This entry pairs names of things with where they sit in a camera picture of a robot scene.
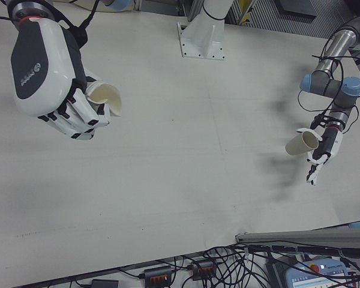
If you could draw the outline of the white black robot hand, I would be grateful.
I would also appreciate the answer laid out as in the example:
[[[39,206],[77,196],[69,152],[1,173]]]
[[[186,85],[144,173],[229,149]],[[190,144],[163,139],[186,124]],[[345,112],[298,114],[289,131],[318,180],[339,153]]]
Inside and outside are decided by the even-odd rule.
[[[306,182],[316,185],[321,169],[337,156],[343,140],[343,133],[336,126],[327,127],[322,135],[309,128],[299,128],[296,132],[312,134],[318,144],[316,149],[306,152],[307,162],[311,164]]]
[[[72,139],[92,139],[112,112],[108,99],[93,99],[101,82],[83,67],[72,33],[38,16],[22,19],[18,32],[10,59],[17,108]]]

